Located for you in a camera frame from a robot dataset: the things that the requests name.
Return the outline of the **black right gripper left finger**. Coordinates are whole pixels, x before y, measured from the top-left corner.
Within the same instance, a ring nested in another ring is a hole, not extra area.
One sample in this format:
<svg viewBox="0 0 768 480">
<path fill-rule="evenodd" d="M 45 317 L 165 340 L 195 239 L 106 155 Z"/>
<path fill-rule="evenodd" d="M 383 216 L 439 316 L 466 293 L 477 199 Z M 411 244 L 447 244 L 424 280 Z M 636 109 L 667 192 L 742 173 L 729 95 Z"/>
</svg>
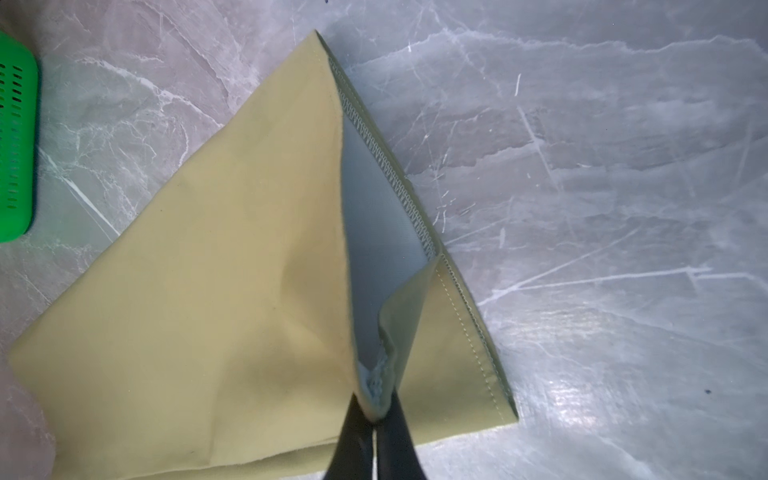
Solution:
<svg viewBox="0 0 768 480">
<path fill-rule="evenodd" d="M 373 477 L 373 425 L 364 415 L 355 395 L 324 480 L 371 480 Z"/>
</svg>

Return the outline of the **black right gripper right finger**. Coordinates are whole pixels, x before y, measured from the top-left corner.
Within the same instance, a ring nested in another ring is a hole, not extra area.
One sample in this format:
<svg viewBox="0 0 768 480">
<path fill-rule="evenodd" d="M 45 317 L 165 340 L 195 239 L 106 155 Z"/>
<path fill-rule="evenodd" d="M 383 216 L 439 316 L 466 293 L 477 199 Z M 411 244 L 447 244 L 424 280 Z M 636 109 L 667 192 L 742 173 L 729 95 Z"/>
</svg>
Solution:
<svg viewBox="0 0 768 480">
<path fill-rule="evenodd" d="M 377 478 L 379 480 L 426 480 L 407 421 L 394 391 L 387 415 L 376 424 Z"/>
</svg>

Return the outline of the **olive green skirt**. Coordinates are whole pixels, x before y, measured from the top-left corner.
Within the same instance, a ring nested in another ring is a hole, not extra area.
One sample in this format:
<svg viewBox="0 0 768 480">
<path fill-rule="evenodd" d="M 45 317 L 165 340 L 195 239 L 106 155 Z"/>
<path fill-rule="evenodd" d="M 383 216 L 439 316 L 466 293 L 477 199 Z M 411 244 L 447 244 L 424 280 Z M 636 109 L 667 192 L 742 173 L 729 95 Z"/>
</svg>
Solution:
<svg viewBox="0 0 768 480">
<path fill-rule="evenodd" d="M 351 396 L 414 446 L 514 423 L 478 308 L 311 33 L 14 342 L 55 479 L 328 469 Z"/>
</svg>

